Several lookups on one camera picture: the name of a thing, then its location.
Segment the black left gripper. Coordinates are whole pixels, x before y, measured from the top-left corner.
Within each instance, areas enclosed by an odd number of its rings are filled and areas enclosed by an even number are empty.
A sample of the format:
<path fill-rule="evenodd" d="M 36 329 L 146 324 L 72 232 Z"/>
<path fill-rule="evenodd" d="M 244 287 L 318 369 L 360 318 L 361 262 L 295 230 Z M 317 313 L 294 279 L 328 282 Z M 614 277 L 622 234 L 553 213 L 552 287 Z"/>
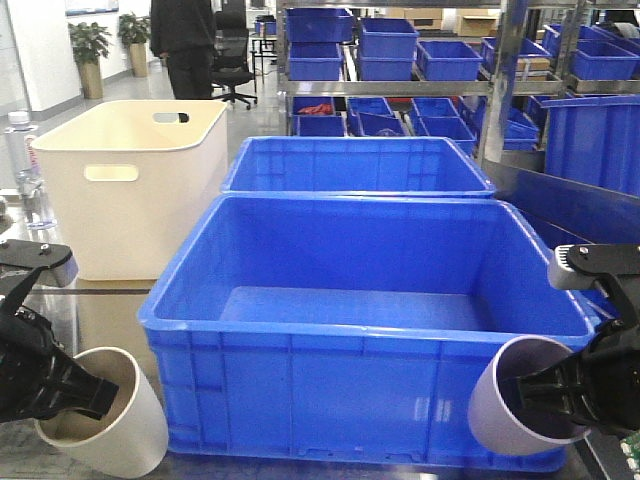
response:
<path fill-rule="evenodd" d="M 64 352 L 51 360 L 19 344 L 14 335 L 22 327 L 44 335 L 45 345 L 57 346 L 51 322 L 21 306 L 34 285 L 65 287 L 77 276 L 78 265 L 70 247 L 8 239 L 1 241 L 1 422 L 29 418 L 48 420 L 63 411 L 91 419 L 105 417 L 119 392 L 108 379 L 89 373 Z M 47 375 L 47 396 L 42 380 Z"/>

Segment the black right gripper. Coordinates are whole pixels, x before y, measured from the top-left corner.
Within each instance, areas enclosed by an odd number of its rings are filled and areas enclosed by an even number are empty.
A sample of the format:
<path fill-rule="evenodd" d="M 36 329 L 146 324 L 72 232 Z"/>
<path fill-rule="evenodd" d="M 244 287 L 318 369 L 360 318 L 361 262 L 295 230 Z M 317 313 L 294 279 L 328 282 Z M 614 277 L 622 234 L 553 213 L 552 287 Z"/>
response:
<path fill-rule="evenodd" d="M 607 435 L 638 431 L 639 245 L 560 245 L 547 277 L 559 290 L 600 291 L 619 319 L 599 326 L 576 357 L 517 377 L 516 410 L 563 416 Z"/>

